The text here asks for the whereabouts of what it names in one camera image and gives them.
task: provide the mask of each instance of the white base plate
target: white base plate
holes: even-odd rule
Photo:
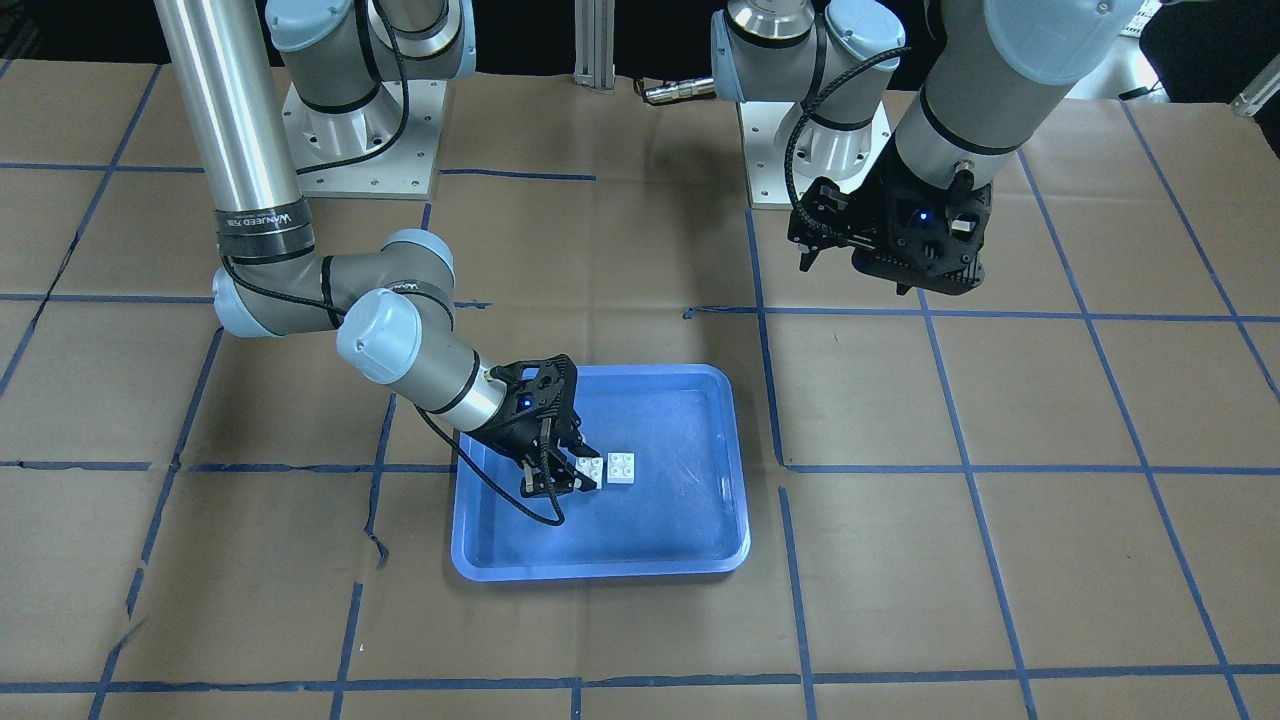
[[[399,102],[398,82],[383,83]],[[380,197],[390,200],[426,200],[435,178],[435,155],[444,124],[443,79],[411,79],[408,82],[408,124],[396,145],[374,158],[353,165],[298,176],[302,195],[307,197]],[[325,163],[311,147],[302,131],[302,100],[289,87],[282,114],[293,164],[298,168]]]
[[[773,145],[773,137],[778,132],[778,126],[794,102],[740,102],[737,117],[742,131],[742,155],[746,160],[746,184],[750,193],[751,208],[756,210],[790,210],[791,201],[787,200],[787,184],[782,179],[782,150]],[[861,168],[851,177],[840,181],[841,192],[852,192],[863,184],[867,173],[870,172],[876,158],[888,143],[890,127],[888,115],[884,114],[884,105],[876,108],[872,118],[872,147],[867,152],[867,159]],[[803,196],[813,178],[795,172],[796,195]]]

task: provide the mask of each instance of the light blue cap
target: light blue cap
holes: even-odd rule
[[[876,0],[831,0],[826,17],[831,36],[859,60],[906,44],[902,20]],[[876,69],[896,70],[897,61],[884,60]]]
[[[305,50],[333,32],[352,5],[353,0],[268,0],[271,45],[280,53]]]
[[[449,250],[444,238],[430,231],[422,231],[417,228],[404,228],[402,231],[396,231],[387,238],[383,247],[392,245],[393,242],[411,242],[420,247],[425,247],[434,252],[444,264],[449,268],[449,275],[453,277],[453,284],[458,284],[458,274],[453,270],[453,251]]]
[[[404,377],[422,347],[422,318],[403,295],[366,292],[338,328],[338,355],[370,380],[392,384]]]
[[[236,281],[221,268],[214,273],[214,313],[227,332],[236,337],[280,337],[264,328],[248,311],[236,291]]]

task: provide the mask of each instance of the robotic arm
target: robotic arm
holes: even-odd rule
[[[896,18],[890,20],[883,6],[832,0],[823,23],[809,20],[808,0],[731,0],[713,19],[716,90],[736,101],[799,102],[788,117],[794,122],[783,128],[791,132],[786,161],[795,164],[795,183],[815,178],[799,202],[792,197],[787,236],[800,246],[801,270],[823,250],[851,246],[854,268],[896,282],[899,295],[911,287],[960,295],[986,275],[978,251],[996,173],[1071,86],[1102,61],[1139,5],[946,0],[946,49],[860,184],[847,182],[852,173],[841,168],[864,160],[865,142],[849,140],[840,147],[818,140],[806,145],[804,138],[858,132],[858,118],[869,117],[867,109],[879,101],[896,60],[850,78],[818,105],[818,77],[827,83],[832,72],[822,70],[820,53],[797,49],[818,47],[812,36],[820,38],[823,24],[828,64],[831,47],[847,51],[849,58],[836,60],[847,67],[899,46],[901,35],[888,31]],[[804,68],[812,68],[814,78],[808,85]],[[756,79],[764,76],[780,78],[788,92]],[[859,110],[837,117],[846,106]],[[810,123],[812,131],[805,128]],[[835,152],[819,149],[838,149],[844,165],[831,159]],[[819,172],[812,172],[815,158],[823,163]]]
[[[349,12],[352,3],[332,5],[337,14],[344,8]],[[453,0],[451,8],[456,5]],[[214,195],[223,264],[214,277],[214,309],[227,331],[239,337],[279,337],[337,329],[339,355],[366,378],[425,409],[424,416],[435,414],[521,464],[526,497],[550,495],[554,501],[557,492],[593,489],[591,479],[577,473],[563,452],[598,457],[579,432],[573,363],[561,355],[494,365],[453,334],[456,275],[443,240],[407,229],[392,234],[379,252],[316,252],[253,4],[157,0],[156,6]],[[396,22],[416,26],[411,15],[402,17],[410,19],[387,24],[393,31]],[[349,19],[349,14],[338,17],[323,37],[339,45],[351,41],[343,29]],[[448,56],[449,47],[438,55]],[[308,51],[329,58],[321,41],[298,50]],[[338,55],[335,72],[346,61]],[[458,61],[448,60],[454,70]],[[321,99],[312,90],[329,92],[324,102],[367,97],[365,105],[346,110],[342,119],[348,129],[361,124],[349,122],[351,113],[366,110],[385,92],[364,67],[346,76],[351,82],[339,73],[326,85],[321,82],[326,76],[310,73],[294,72],[303,97],[311,99],[308,106]],[[364,85],[353,79],[360,77]],[[317,117],[333,109],[312,106]],[[353,140],[348,152],[362,151],[357,135],[335,132],[332,137],[338,146],[342,137]]]

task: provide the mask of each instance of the blue tray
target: blue tray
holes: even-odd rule
[[[579,368],[577,414],[603,456],[634,452],[635,483],[561,496],[564,524],[524,516],[458,462],[453,565],[471,580],[727,573],[751,536],[728,379],[709,365]],[[463,434],[462,448],[518,497],[512,460]],[[544,497],[521,498],[553,516]]]

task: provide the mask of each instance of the small white box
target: small white box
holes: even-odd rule
[[[604,484],[604,459],[603,457],[579,457],[577,459],[577,471],[582,473],[588,478],[595,480],[595,487]],[[573,480],[573,487],[582,487],[582,480]]]
[[[611,452],[608,479],[611,483],[636,482],[636,456],[634,452]]]

